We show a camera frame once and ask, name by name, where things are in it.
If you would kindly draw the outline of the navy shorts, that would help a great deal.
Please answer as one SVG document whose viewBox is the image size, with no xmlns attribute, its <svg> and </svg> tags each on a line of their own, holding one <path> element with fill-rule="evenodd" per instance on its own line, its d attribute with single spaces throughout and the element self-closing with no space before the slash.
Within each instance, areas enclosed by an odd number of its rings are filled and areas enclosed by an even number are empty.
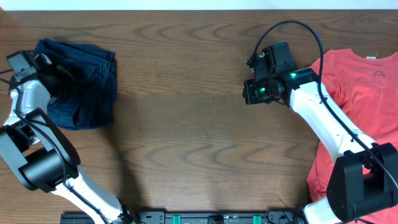
<svg viewBox="0 0 398 224">
<path fill-rule="evenodd" d="M 116 53 L 89 44 L 38 41 L 37 53 L 66 68 L 74 77 L 65 96 L 49 104 L 47 115 L 60 128 L 95 129 L 113 123 L 117 95 Z"/>
</svg>

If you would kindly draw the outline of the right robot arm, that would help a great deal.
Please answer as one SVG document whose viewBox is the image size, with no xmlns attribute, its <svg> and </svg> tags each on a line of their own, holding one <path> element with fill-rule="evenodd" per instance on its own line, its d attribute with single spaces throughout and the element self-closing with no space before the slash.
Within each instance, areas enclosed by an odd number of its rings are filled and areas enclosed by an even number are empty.
<svg viewBox="0 0 398 224">
<path fill-rule="evenodd" d="M 348 223 L 397 206 L 397 151 L 364 134 L 330 98 L 321 76 L 298 68 L 286 42 L 254 53 L 246 61 L 254 78 L 244 82 L 248 105 L 288 106 L 326 147 L 333 171 L 326 197 L 306 205 L 295 223 Z"/>
</svg>

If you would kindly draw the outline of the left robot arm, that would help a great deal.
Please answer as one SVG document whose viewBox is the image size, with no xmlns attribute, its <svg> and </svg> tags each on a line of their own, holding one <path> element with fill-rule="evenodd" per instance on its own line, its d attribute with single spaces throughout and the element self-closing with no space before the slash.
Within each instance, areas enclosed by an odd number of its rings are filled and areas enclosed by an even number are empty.
<svg viewBox="0 0 398 224">
<path fill-rule="evenodd" d="M 1 127 L 1 157 L 19 182 L 67 199 L 95 223 L 139 223 L 117 196 L 84 172 L 76 149 L 47 115 L 49 104 L 65 95 L 75 77 L 30 50 L 6 59 L 14 75 L 7 81 L 12 107 Z"/>
</svg>

